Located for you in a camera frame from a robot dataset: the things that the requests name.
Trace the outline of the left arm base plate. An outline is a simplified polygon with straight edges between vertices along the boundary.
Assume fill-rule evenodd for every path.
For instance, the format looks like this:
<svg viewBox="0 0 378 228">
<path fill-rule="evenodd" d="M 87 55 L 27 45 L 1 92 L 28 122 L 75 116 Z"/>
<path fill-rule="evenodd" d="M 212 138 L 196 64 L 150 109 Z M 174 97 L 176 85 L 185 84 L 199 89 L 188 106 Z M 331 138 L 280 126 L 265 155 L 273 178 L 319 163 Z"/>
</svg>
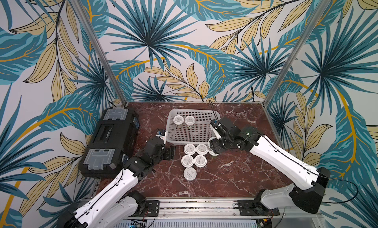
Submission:
<svg viewBox="0 0 378 228">
<path fill-rule="evenodd" d="M 137 210 L 131 217 L 156 217 L 159 215 L 159 200 L 147 200 L 137 207 Z"/>
</svg>

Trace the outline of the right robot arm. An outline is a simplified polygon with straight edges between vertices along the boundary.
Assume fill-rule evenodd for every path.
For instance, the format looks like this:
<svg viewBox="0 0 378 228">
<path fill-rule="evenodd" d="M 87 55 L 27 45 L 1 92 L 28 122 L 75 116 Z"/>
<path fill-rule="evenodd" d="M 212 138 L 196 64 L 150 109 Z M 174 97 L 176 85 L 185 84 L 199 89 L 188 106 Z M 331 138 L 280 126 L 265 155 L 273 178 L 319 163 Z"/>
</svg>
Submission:
<svg viewBox="0 0 378 228">
<path fill-rule="evenodd" d="M 222 118 L 213 119 L 210 129 L 216 135 L 215 139 L 210 140 L 210 149 L 215 154 L 227 150 L 249 152 L 292 181 L 290 185 L 278 189 L 260 190 L 253 200 L 254 207 L 268 211 L 296 206 L 307 213 L 318 212 L 330 178 L 328 169 L 317 169 L 297 159 L 255 127 L 239 129 L 228 118 Z"/>
</svg>

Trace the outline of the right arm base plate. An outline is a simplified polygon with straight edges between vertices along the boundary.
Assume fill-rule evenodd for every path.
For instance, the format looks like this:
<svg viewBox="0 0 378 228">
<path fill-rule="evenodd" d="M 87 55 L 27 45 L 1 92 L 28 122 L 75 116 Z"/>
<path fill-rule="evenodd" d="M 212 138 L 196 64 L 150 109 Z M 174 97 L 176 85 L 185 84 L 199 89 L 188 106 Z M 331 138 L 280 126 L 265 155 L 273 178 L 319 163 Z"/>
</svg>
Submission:
<svg viewBox="0 0 378 228">
<path fill-rule="evenodd" d="M 238 200 L 234 205 L 241 216 L 266 216 L 274 217 L 280 215 L 279 209 L 269 209 L 261 202 L 254 200 Z"/>
</svg>

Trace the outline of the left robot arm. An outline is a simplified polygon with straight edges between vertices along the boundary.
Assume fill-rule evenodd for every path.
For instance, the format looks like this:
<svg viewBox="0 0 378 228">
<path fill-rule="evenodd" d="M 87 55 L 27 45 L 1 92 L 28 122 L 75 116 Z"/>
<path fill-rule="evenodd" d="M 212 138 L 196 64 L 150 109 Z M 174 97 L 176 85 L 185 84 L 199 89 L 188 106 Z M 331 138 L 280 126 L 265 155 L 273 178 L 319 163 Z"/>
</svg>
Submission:
<svg viewBox="0 0 378 228">
<path fill-rule="evenodd" d="M 99 194 L 82 206 L 70 206 L 59 216 L 59 228 L 111 228 L 122 219 L 142 212 L 146 198 L 133 188 L 161 161 L 171 161 L 176 147 L 166 145 L 164 136 L 149 139 L 140 152 L 124 163 L 123 169 Z"/>
</svg>

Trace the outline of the white plastic basket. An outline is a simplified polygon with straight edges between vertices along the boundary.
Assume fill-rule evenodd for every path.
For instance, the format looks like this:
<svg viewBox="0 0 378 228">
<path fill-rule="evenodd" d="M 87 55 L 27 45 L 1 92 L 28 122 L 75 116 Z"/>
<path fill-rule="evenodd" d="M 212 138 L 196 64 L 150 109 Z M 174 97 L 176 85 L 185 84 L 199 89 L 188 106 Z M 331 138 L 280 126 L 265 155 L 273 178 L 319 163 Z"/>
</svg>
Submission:
<svg viewBox="0 0 378 228">
<path fill-rule="evenodd" d="M 186 118 L 192 116 L 195 119 L 195 123 L 189 127 L 186 123 L 183 123 L 178 127 L 174 123 L 175 116 L 182 116 Z M 166 141 L 174 145 L 186 145 L 186 144 L 207 144 L 208 140 L 215 136 L 214 132 L 210 128 L 210 122 L 213 119 L 220 118 L 220 114 L 211 110 L 200 109 L 173 109 L 169 112 L 167 124 L 166 124 Z"/>
</svg>

